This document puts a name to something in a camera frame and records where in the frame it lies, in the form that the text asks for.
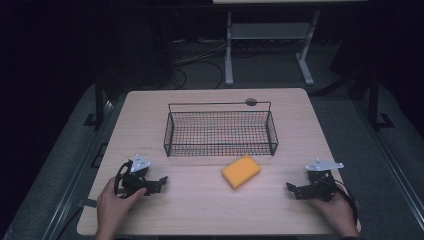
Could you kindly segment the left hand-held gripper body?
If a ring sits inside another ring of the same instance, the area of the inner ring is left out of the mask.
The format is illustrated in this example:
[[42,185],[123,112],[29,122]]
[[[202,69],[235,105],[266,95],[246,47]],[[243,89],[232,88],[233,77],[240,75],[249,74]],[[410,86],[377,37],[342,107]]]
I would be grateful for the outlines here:
[[118,196],[128,198],[143,188],[146,182],[145,175],[150,162],[140,154],[129,159],[118,170]]

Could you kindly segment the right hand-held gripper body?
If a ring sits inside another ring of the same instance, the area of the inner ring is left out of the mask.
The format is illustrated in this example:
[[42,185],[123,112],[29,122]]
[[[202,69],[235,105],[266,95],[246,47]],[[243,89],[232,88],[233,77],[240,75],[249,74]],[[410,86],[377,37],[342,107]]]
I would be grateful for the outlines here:
[[310,182],[308,186],[309,198],[318,198],[325,202],[330,201],[336,192],[336,183],[332,171],[343,167],[343,163],[320,158],[307,165],[307,178]]

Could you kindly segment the person's right hand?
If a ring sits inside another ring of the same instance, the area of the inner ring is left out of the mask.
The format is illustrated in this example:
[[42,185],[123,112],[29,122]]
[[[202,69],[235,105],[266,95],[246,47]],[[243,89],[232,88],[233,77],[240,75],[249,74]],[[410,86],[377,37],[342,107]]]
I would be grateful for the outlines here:
[[353,218],[353,210],[339,193],[328,202],[312,199],[309,203],[318,209],[340,238],[360,236]]

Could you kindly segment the person's left hand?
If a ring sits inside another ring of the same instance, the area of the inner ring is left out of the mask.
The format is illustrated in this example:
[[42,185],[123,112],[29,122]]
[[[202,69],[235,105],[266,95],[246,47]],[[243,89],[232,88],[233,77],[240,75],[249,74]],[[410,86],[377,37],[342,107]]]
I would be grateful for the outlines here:
[[146,189],[139,189],[126,199],[119,198],[114,190],[115,177],[111,178],[97,198],[96,235],[116,235],[131,208],[144,196]]

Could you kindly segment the yellow sponge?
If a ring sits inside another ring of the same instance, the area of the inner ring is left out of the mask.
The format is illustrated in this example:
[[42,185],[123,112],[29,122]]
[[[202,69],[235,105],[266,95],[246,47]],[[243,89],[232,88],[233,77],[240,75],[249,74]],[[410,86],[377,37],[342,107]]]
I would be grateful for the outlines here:
[[244,155],[226,166],[221,174],[232,189],[237,189],[259,174],[259,164],[249,155]]

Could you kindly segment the white metal stand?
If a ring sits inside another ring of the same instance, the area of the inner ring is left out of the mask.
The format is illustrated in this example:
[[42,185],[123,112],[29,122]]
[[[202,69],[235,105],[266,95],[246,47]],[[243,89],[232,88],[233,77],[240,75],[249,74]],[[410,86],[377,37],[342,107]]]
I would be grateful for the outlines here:
[[232,13],[227,13],[226,54],[224,57],[225,84],[234,84],[232,44],[236,40],[303,40],[302,50],[295,54],[305,84],[312,86],[313,77],[306,63],[306,57],[320,16],[314,11],[309,22],[299,23],[234,23]]

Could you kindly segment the grey metal rail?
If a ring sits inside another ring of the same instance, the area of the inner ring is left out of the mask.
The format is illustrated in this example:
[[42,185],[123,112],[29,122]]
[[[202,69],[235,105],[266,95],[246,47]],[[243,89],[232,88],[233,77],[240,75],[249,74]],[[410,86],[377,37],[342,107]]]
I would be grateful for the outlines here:
[[87,199],[92,187],[101,162],[99,153],[105,149],[110,136],[109,118],[113,110],[114,105],[107,100],[99,110],[103,116],[102,123],[97,124],[96,115],[89,113],[83,117],[82,125],[71,124],[65,127],[65,133],[71,136],[71,139],[60,138],[59,143],[61,147],[68,146],[69,149],[60,148],[61,156],[49,171],[49,179],[55,182],[61,180],[64,188],[42,240],[58,240],[81,210],[77,204],[80,200]]
[[355,101],[353,103],[355,109],[358,111],[362,121],[365,123],[372,138],[377,144],[380,152],[382,153],[388,170],[398,185],[398,188],[403,195],[408,207],[410,208],[414,218],[419,224],[420,228],[424,231],[424,203],[419,199],[415,189],[411,185],[404,171],[401,169],[393,152],[390,150],[385,139],[381,135],[378,127],[374,127],[368,120],[366,108],[362,103]]

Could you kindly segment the black metal post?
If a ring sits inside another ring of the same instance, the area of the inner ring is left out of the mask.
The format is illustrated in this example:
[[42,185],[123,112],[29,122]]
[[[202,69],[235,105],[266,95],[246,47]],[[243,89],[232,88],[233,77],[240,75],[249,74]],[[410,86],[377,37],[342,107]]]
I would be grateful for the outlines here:
[[104,96],[103,87],[100,79],[94,84],[95,90],[95,112],[89,114],[84,122],[84,126],[94,126],[99,129],[104,121]]
[[381,128],[394,128],[394,124],[386,113],[378,112],[379,79],[372,72],[369,79],[368,121],[375,131]]

